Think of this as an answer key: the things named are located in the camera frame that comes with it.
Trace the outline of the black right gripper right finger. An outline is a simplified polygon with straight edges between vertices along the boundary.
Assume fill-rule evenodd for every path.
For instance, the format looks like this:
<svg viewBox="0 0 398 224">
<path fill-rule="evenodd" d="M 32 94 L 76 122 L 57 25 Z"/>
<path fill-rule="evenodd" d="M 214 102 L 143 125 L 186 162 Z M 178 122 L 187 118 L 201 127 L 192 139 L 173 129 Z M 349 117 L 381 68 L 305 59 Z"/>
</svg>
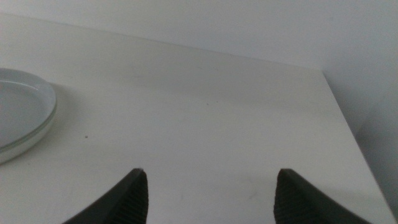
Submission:
<svg viewBox="0 0 398 224">
<path fill-rule="evenodd" d="M 281 169 L 274 197 L 276 223 L 360 223 L 368 221 L 335 200 L 292 169 Z"/>
</svg>

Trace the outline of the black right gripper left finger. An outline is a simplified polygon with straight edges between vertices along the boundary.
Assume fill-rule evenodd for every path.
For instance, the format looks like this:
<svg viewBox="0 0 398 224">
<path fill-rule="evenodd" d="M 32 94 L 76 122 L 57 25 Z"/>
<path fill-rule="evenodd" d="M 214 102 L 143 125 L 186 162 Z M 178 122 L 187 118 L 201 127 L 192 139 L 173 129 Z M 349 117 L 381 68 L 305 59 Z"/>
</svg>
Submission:
<svg viewBox="0 0 398 224">
<path fill-rule="evenodd" d="M 133 169 L 112 189 L 65 223 L 146 224 L 148 209 L 147 175 L 143 169 Z"/>
</svg>

